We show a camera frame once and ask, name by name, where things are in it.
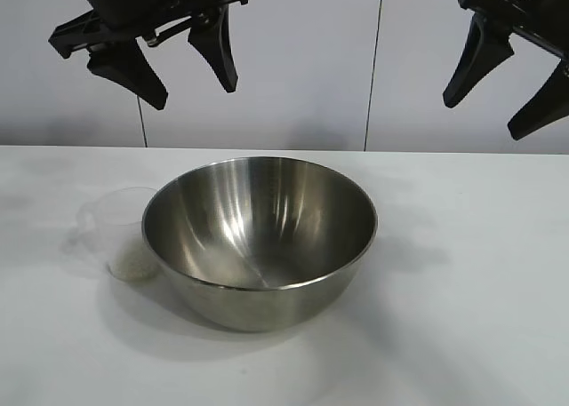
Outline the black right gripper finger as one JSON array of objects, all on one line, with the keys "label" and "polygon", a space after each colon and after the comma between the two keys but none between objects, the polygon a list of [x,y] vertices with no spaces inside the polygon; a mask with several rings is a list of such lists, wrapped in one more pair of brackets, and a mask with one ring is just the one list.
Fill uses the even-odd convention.
[{"label": "black right gripper finger", "polygon": [[514,55],[509,42],[512,33],[510,26],[482,13],[472,16],[457,68],[443,92],[448,108],[456,107],[478,82]]},{"label": "black right gripper finger", "polygon": [[568,116],[568,64],[560,61],[535,95],[511,118],[508,129],[520,140]]}]

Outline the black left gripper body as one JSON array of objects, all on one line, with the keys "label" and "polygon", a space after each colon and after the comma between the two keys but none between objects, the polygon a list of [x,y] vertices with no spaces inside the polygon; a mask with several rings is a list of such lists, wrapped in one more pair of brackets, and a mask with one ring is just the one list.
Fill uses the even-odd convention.
[{"label": "black left gripper body", "polygon": [[48,42],[67,59],[72,52],[138,37],[156,47],[189,28],[210,27],[229,4],[249,0],[87,0],[92,9],[56,27]]}]

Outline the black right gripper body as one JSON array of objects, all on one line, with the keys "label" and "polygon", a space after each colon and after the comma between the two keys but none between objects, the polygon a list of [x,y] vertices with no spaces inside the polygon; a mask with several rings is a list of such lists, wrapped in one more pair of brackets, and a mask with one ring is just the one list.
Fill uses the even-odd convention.
[{"label": "black right gripper body", "polygon": [[484,14],[568,61],[568,0],[458,0],[465,10]]}]

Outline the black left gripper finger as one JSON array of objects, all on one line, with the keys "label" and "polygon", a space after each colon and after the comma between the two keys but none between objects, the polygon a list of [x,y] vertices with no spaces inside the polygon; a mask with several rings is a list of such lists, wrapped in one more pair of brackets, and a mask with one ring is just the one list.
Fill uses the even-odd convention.
[{"label": "black left gripper finger", "polygon": [[205,59],[227,93],[236,91],[238,74],[232,56],[228,6],[212,8],[194,18],[188,42]]},{"label": "black left gripper finger", "polygon": [[134,93],[151,107],[164,109],[168,92],[135,40],[114,43],[92,52],[87,68],[95,76]]}]

